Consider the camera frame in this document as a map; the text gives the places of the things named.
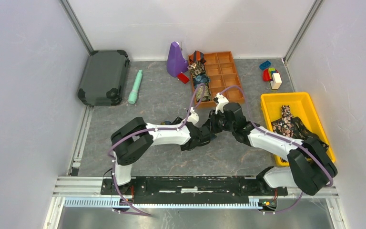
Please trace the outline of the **navy yellow floral tie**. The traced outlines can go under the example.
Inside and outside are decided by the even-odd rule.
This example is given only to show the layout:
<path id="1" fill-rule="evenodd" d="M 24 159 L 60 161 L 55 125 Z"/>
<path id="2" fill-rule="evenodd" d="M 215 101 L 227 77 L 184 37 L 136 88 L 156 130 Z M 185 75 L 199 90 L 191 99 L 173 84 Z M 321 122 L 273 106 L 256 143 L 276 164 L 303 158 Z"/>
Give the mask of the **navy yellow floral tie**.
<path id="1" fill-rule="evenodd" d="M 182 121 L 183 121 L 183 119 L 178 116 L 173 121 L 165 120 L 165 121 L 161 122 L 160 125 L 177 125 L 177 124 L 180 124 Z"/>

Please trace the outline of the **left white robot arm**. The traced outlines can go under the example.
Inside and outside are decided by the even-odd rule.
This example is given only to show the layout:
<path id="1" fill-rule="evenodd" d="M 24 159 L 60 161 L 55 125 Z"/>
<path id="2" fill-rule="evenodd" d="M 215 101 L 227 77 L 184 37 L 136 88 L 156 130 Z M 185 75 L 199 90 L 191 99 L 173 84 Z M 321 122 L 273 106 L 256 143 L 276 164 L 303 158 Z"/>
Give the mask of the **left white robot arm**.
<path id="1" fill-rule="evenodd" d="M 174 125 L 154 125 L 136 117 L 115 131 L 110 140 L 109 156 L 114 160 L 112 188 L 126 194 L 131 188 L 132 165 L 151 147 L 179 145 L 182 151 L 207 145 L 215 138 L 210 127 L 196 127 L 193 122 L 182 121 Z"/>

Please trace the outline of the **orange wooden compartment tray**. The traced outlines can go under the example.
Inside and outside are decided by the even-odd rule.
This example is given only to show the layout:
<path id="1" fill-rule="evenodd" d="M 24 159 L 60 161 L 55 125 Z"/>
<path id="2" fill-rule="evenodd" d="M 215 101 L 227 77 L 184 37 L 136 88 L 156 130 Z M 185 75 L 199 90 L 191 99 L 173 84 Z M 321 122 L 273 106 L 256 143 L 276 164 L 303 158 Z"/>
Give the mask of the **orange wooden compartment tray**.
<path id="1" fill-rule="evenodd" d="M 210 98 L 208 101 L 202 101 L 198 106 L 200 109 L 215 107 L 213 101 L 217 93 L 223 91 L 225 88 L 229 88 L 223 92 L 230 102 L 236 102 L 243 104 L 244 96 L 240 91 L 243 87 L 238 75 L 238 71 L 230 51 L 226 52 L 210 52 L 203 55 L 206 60 L 204 64 L 205 75 L 210 79 L 208 83 Z"/>

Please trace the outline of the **blue patterned rolled tie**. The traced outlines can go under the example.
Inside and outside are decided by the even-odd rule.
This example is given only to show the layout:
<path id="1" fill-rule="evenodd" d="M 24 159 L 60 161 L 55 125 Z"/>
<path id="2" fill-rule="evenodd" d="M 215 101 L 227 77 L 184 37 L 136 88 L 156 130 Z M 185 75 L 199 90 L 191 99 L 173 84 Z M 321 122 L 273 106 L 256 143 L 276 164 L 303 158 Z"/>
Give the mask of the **blue patterned rolled tie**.
<path id="1" fill-rule="evenodd" d="M 208 83 L 210 82 L 210 78 L 206 74 L 195 75 L 192 77 L 192 79 L 194 89 L 196 89 L 201 83 L 208 85 Z"/>

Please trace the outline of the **colourful toy block stack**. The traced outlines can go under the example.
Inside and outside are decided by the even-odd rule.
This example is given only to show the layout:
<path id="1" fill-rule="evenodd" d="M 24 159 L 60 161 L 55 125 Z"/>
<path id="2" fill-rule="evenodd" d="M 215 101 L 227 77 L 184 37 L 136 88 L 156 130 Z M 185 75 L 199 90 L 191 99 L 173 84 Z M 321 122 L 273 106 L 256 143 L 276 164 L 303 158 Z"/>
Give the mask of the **colourful toy block stack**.
<path id="1" fill-rule="evenodd" d="M 273 74 L 279 73 L 275 68 L 269 67 L 263 70 L 262 79 L 264 82 L 269 82 L 273 80 Z"/>

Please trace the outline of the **white toy block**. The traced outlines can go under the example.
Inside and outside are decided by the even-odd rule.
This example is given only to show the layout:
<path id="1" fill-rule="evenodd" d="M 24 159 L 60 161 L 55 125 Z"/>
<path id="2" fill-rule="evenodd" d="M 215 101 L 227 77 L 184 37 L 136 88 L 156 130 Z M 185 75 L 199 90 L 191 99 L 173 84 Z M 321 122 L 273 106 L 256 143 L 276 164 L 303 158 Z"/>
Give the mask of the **white toy block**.
<path id="1" fill-rule="evenodd" d="M 278 90 L 282 84 L 282 79 L 280 73 L 273 73 L 272 80 L 270 81 L 270 86 L 272 90 Z"/>

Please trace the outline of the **brown floral rolled tie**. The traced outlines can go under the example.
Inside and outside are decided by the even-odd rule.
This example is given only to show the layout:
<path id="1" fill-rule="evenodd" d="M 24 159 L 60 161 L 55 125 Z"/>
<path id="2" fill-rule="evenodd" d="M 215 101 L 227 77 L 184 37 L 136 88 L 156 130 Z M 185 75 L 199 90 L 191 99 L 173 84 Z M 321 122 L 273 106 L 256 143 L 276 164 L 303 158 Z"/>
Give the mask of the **brown floral rolled tie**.
<path id="1" fill-rule="evenodd" d="M 206 73 L 205 66 L 202 62 L 196 61 L 188 65 L 188 71 L 191 77 L 202 75 Z"/>

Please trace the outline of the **red block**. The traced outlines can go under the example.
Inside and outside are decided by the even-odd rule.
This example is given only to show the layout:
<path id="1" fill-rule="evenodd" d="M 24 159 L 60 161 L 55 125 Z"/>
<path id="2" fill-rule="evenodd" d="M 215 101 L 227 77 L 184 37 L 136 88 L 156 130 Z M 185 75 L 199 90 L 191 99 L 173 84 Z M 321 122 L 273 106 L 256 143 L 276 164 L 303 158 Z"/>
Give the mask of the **red block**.
<path id="1" fill-rule="evenodd" d="M 178 74 L 177 78 L 179 79 L 179 81 L 181 81 L 184 84 L 189 82 L 189 78 L 187 76 L 185 76 L 185 74 L 183 74 L 183 73 Z"/>

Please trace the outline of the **blue toy brick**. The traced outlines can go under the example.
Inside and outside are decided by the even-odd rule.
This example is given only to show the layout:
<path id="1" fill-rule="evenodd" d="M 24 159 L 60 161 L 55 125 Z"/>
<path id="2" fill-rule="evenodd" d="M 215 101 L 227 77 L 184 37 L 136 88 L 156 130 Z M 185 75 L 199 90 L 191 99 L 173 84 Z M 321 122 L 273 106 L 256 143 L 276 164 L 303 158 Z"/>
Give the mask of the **blue toy brick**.
<path id="1" fill-rule="evenodd" d="M 259 65 L 259 68 L 264 71 L 265 69 L 269 68 L 271 66 L 271 62 L 270 61 L 264 61 L 263 63 L 261 63 Z"/>

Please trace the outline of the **black gold floral tie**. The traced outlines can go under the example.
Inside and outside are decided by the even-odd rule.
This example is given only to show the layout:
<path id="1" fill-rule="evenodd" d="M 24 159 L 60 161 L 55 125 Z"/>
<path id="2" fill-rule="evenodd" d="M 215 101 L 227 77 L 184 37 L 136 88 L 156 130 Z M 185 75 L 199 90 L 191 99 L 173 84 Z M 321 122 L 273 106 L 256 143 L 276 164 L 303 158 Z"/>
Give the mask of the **black gold floral tie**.
<path id="1" fill-rule="evenodd" d="M 304 125 L 304 123 L 302 122 L 302 120 L 299 117 L 293 117 L 291 119 L 291 124 L 292 124 L 292 130 L 293 130 L 292 138 L 302 139 L 302 140 L 306 140 L 308 138 L 314 138 L 314 139 L 318 140 L 318 142 L 322 145 L 322 147 L 325 149 L 325 151 L 327 151 L 329 149 L 329 144 L 322 141 L 317 134 L 311 132 Z"/>

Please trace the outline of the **yellow plastic bin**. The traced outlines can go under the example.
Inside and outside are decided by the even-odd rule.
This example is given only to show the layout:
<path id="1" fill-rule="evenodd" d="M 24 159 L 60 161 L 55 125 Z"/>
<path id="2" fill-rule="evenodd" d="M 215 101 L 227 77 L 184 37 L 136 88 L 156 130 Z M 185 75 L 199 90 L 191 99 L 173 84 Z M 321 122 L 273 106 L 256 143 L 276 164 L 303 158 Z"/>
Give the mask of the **yellow plastic bin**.
<path id="1" fill-rule="evenodd" d="M 317 134 L 322 141 L 329 144 L 312 100 L 306 92 L 261 95 L 261 107 L 268 130 L 273 131 L 271 123 L 281 118 L 281 107 L 283 105 L 289 105 L 294 117 L 299 117 L 311 132 Z M 329 147 L 326 153 L 334 163 L 336 158 L 333 150 Z"/>

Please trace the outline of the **orange navy striped rolled tie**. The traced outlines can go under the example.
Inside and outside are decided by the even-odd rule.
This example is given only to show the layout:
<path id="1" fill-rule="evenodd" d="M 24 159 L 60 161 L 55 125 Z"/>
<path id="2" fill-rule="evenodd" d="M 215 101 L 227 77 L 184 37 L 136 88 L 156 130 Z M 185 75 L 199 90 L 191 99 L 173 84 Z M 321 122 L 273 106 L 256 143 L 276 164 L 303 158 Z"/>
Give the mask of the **orange navy striped rolled tie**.
<path id="1" fill-rule="evenodd" d="M 200 62 L 202 64 L 206 63 L 204 58 L 204 54 L 200 51 L 194 51 L 193 54 L 190 56 L 191 63 Z"/>

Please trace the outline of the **purple metronome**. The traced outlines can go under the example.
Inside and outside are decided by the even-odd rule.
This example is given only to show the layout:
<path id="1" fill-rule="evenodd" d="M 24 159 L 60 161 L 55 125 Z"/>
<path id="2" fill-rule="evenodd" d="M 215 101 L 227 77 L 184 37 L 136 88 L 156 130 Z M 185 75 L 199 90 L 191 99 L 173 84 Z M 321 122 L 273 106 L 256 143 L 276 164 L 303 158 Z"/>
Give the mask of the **purple metronome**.
<path id="1" fill-rule="evenodd" d="M 188 71 L 188 62 L 183 57 L 183 53 L 178 42 L 172 42 L 166 63 L 166 70 L 171 77 L 177 78 L 180 73 Z"/>

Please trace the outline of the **dark green hard case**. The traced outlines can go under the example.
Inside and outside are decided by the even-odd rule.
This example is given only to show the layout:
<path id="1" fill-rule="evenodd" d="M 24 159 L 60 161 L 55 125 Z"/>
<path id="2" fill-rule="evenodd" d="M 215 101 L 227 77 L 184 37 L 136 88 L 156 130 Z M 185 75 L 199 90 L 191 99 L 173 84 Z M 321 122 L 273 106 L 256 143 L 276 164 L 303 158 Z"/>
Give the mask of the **dark green hard case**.
<path id="1" fill-rule="evenodd" d="M 124 50 L 91 52 L 84 67 L 77 97 L 84 105 L 119 105 L 129 65 L 129 55 Z"/>

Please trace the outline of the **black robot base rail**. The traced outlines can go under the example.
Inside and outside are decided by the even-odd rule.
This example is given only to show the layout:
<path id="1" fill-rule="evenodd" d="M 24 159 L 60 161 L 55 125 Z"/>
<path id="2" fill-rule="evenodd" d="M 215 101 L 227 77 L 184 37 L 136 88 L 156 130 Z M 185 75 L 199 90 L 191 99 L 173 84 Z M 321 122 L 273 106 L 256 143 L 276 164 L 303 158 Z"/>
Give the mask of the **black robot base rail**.
<path id="1" fill-rule="evenodd" d="M 119 187 L 134 204 L 245 204 L 248 198 L 286 196 L 255 176 L 133 177 Z"/>

